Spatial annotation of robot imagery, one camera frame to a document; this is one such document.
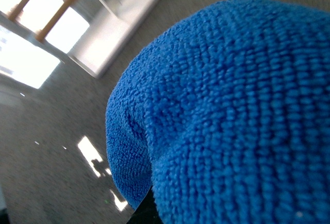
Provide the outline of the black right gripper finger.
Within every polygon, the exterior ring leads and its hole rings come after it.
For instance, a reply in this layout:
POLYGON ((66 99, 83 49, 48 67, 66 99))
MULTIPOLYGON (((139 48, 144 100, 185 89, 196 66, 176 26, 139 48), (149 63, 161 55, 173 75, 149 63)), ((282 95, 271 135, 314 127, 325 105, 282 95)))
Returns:
POLYGON ((152 187, 150 187, 127 224, 163 224, 157 211, 152 187))

